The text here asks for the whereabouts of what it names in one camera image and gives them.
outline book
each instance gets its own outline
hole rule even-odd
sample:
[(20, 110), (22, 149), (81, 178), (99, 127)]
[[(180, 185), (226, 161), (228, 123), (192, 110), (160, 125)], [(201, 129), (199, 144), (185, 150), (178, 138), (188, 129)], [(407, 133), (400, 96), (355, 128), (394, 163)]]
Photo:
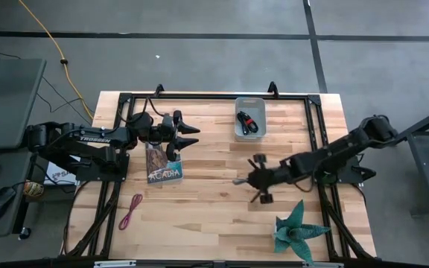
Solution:
[(180, 154), (177, 160), (168, 161), (162, 145), (145, 143), (147, 157), (147, 183), (169, 182), (183, 178), (182, 160)]

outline red cable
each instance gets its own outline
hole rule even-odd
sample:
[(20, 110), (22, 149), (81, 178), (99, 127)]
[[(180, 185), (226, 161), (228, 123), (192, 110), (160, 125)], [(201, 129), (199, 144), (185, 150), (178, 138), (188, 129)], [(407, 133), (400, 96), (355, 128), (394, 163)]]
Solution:
[(143, 200), (143, 196), (141, 194), (136, 194), (132, 197), (132, 202), (130, 203), (130, 207), (128, 210), (127, 215), (120, 221), (118, 224), (119, 230), (125, 230), (128, 226), (128, 223), (130, 222), (130, 216), (132, 215), (132, 211), (135, 210), (137, 205), (139, 205)]

